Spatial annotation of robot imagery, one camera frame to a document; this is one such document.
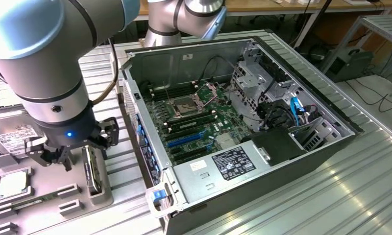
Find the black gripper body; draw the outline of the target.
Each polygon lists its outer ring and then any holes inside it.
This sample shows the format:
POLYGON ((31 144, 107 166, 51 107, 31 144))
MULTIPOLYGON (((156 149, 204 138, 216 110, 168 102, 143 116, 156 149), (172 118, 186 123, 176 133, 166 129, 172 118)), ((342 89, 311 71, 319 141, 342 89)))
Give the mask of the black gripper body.
POLYGON ((35 121, 46 134, 51 147, 76 145, 90 137, 99 135, 99 122, 96 121, 92 107, 92 102, 90 101, 80 114, 63 122, 35 121))

